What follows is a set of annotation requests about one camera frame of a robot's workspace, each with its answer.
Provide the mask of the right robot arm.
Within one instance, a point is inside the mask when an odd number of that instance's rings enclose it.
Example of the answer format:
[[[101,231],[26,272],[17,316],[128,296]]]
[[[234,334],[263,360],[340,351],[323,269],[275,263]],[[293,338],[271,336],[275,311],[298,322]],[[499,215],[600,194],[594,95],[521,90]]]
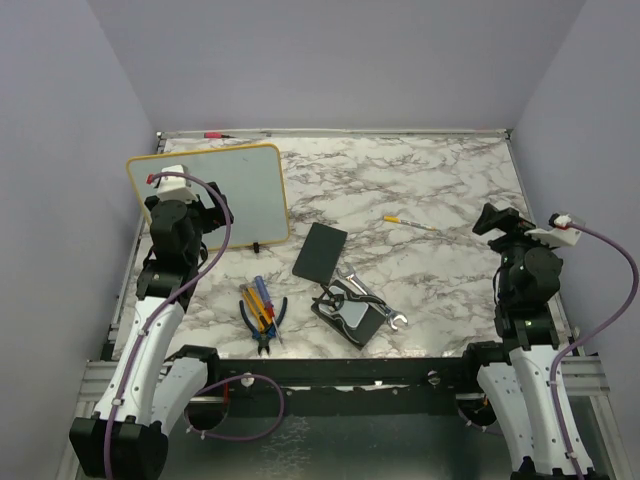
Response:
[[[558,357],[560,339],[549,307],[559,292],[563,261],[556,251],[581,236],[566,214],[547,229],[513,208],[487,203],[474,234],[499,254],[493,280],[498,342],[467,347],[461,383],[485,394],[506,441],[514,479],[600,479],[578,431]]]

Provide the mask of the yellow framed whiteboard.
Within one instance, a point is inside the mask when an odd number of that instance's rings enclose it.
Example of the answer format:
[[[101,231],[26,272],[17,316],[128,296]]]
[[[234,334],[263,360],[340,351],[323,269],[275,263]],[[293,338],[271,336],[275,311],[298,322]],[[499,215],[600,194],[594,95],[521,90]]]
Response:
[[[283,243],[290,236],[289,210],[279,149],[271,143],[191,150],[131,158],[126,171],[140,203],[156,193],[150,175],[182,165],[214,182],[226,196],[234,222],[228,246]]]

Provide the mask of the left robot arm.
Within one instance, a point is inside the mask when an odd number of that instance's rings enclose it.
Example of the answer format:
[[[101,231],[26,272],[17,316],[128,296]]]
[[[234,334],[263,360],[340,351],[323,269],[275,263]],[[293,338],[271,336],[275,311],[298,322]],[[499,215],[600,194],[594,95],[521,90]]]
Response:
[[[203,237],[229,230],[233,215],[214,182],[203,186],[213,203],[207,207],[188,174],[150,180],[157,192],[144,205],[152,244],[137,280],[131,330],[101,399],[69,432],[83,473],[94,479],[159,478],[178,418],[196,392],[210,394],[221,380],[211,349],[186,351],[172,367],[164,364],[197,282],[218,261],[208,256]]]

